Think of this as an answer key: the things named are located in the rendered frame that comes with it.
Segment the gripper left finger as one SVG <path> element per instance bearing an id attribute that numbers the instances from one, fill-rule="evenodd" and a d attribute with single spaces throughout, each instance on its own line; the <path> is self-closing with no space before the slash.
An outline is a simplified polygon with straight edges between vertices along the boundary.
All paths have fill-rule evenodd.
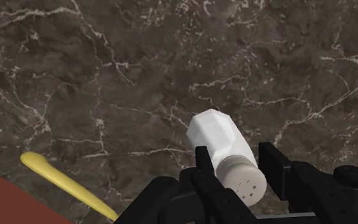
<path id="1" fill-rule="evenodd" d="M 114 224 L 258 224 L 232 189 L 215 177 L 206 146 L 195 148 L 196 166 L 179 180 L 153 179 Z"/>

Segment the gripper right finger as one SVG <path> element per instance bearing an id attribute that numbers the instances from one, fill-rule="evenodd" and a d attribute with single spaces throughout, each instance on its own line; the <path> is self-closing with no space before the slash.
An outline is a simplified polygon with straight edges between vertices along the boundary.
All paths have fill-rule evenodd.
<path id="1" fill-rule="evenodd" d="M 332 174 L 308 162 L 291 161 L 272 143 L 258 145 L 259 168 L 289 213 L 259 217 L 260 224 L 358 224 L 358 167 Z"/>

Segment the white salt shaker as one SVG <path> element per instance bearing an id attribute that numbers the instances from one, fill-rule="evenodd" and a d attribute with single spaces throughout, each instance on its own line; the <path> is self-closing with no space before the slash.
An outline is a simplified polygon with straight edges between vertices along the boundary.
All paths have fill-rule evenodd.
<path id="1" fill-rule="evenodd" d="M 215 109 L 201 112 L 191 119 L 186 135 L 193 148 L 207 148 L 217 179 L 246 206 L 253 206 L 263 198 L 267 187 L 265 175 L 229 115 Z"/>

